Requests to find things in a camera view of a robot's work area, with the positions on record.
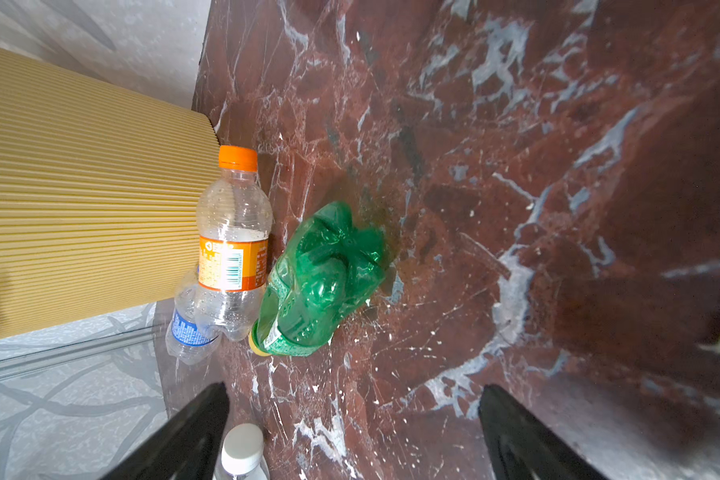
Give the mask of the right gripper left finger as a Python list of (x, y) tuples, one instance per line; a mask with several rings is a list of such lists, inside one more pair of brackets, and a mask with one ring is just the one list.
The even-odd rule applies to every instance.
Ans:
[(211, 479), (229, 411), (225, 384), (207, 386), (104, 477)]

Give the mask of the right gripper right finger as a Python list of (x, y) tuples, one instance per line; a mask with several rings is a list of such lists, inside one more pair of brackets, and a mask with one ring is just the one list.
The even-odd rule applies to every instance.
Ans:
[(604, 477), (501, 386), (484, 387), (478, 414), (495, 478)]

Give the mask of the green bottle yellow cap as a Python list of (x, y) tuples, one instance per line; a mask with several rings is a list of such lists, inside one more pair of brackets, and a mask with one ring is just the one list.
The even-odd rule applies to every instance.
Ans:
[(248, 337), (252, 351), (313, 354), (381, 285), (385, 256), (381, 230), (356, 227), (344, 202), (323, 206), (299, 225), (272, 267)]

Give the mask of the orange cap clear bottle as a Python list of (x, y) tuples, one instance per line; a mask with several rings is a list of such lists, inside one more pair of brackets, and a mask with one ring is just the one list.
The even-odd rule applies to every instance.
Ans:
[(196, 323), (245, 339), (265, 291), (273, 211), (260, 185), (258, 155), (249, 148), (219, 148), (220, 177), (199, 198)]

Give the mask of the blue label bottle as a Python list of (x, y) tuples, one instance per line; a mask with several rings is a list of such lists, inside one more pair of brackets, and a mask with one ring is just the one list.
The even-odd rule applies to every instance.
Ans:
[(168, 353), (186, 365), (199, 364), (221, 344), (221, 335), (210, 327), (198, 326), (195, 317), (198, 267), (193, 267), (178, 283), (172, 318), (165, 343)]

